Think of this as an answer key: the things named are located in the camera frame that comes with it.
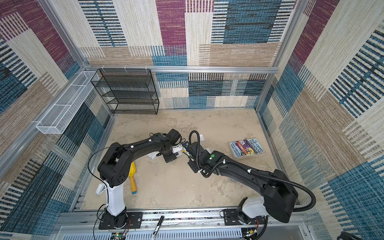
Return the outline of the red white remote control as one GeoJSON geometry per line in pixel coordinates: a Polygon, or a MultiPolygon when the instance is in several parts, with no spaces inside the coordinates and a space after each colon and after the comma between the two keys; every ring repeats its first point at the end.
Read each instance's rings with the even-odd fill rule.
{"type": "Polygon", "coordinates": [[[177,158],[179,158],[181,156],[185,156],[185,153],[184,153],[184,151],[178,151],[178,152],[175,153],[175,155],[176,155],[177,158]]]}

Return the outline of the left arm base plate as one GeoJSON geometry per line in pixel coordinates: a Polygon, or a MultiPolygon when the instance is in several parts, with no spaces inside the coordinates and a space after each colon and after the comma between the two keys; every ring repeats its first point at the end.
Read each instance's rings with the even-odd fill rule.
{"type": "Polygon", "coordinates": [[[118,216],[105,211],[99,223],[99,230],[139,229],[142,224],[143,212],[122,212],[118,216]]]}

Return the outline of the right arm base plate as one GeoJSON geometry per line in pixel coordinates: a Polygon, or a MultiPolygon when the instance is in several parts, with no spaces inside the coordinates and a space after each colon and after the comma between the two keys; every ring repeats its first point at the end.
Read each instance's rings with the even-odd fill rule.
{"type": "Polygon", "coordinates": [[[236,209],[223,209],[219,213],[220,217],[224,219],[225,226],[235,225],[264,225],[266,222],[265,216],[258,216],[256,218],[249,218],[244,214],[239,214],[236,209]]]}

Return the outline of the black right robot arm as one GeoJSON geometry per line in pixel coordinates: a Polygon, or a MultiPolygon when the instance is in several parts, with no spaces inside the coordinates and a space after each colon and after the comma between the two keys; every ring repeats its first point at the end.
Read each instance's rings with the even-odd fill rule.
{"type": "Polygon", "coordinates": [[[292,182],[280,170],[262,171],[239,163],[229,156],[204,149],[200,140],[188,140],[183,144],[189,158],[189,166],[204,178],[211,175],[228,177],[236,180],[259,194],[257,198],[245,197],[239,203],[237,220],[248,225],[258,217],[273,217],[282,223],[290,221],[292,213],[312,209],[317,199],[307,187],[292,182]]]}

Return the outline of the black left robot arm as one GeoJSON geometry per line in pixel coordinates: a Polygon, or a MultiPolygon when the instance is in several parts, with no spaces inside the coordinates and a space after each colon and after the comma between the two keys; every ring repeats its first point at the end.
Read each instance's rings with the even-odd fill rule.
{"type": "Polygon", "coordinates": [[[113,220],[126,220],[124,183],[130,178],[132,163],[148,154],[157,152],[165,160],[173,161],[173,148],[181,142],[181,134],[175,129],[167,134],[156,133],[149,138],[131,143],[113,143],[98,165],[100,179],[106,185],[108,206],[106,215],[113,220]]]}

